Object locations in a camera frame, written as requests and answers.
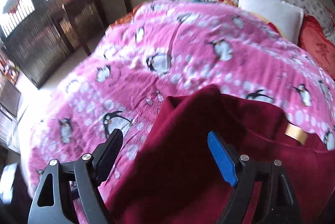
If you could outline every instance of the pink blanket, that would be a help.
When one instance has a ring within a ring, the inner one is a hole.
[[[309,54],[232,6],[156,0],[132,23],[113,27],[57,87],[32,129],[30,193],[51,159],[76,160],[119,128],[124,145],[99,188],[106,200],[165,98],[209,84],[281,107],[291,123],[334,149],[334,81]]]

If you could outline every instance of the white pillow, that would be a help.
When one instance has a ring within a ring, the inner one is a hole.
[[[298,43],[304,10],[279,0],[238,0],[238,7],[268,19],[289,41]]]

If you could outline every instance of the beige tag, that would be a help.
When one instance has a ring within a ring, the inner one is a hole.
[[[301,128],[292,124],[287,125],[285,134],[292,137],[293,139],[296,139],[302,145],[305,145],[308,137],[308,134],[306,132],[304,132]]]

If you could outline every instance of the metal screw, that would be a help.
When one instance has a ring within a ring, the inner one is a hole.
[[[89,160],[91,157],[92,157],[92,156],[91,156],[90,153],[86,153],[86,154],[84,154],[81,158],[82,158],[83,160],[87,161],[87,160]]]
[[[51,166],[54,166],[54,165],[56,165],[57,164],[57,160],[56,159],[53,159],[53,160],[51,160],[50,162],[49,162],[49,164],[51,165]]]
[[[280,160],[274,160],[274,164],[276,166],[281,166],[281,161]]]
[[[248,155],[243,154],[243,155],[241,155],[240,159],[244,162],[247,162],[250,158],[249,158]]]

